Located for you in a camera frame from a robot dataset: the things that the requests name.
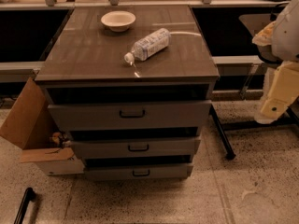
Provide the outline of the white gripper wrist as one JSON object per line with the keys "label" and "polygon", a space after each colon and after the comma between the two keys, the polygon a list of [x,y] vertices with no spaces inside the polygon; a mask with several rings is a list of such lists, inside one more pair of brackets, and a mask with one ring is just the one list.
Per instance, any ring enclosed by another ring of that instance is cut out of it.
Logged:
{"label": "white gripper wrist", "polygon": [[[275,22],[271,21],[253,38],[259,58],[266,63],[281,63],[272,53],[272,35]],[[263,96],[254,119],[260,124],[270,124],[279,119],[299,97],[299,63],[284,61],[278,68],[268,68],[263,81]]]}

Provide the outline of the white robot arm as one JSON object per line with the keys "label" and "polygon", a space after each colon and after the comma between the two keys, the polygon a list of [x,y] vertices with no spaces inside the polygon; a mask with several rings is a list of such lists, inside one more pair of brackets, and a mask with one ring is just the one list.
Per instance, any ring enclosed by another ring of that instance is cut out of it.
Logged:
{"label": "white robot arm", "polygon": [[270,124],[299,97],[299,0],[291,0],[275,21],[253,37],[252,43],[270,45],[272,54],[282,60],[274,72],[266,74],[263,96],[254,116],[258,123]]}

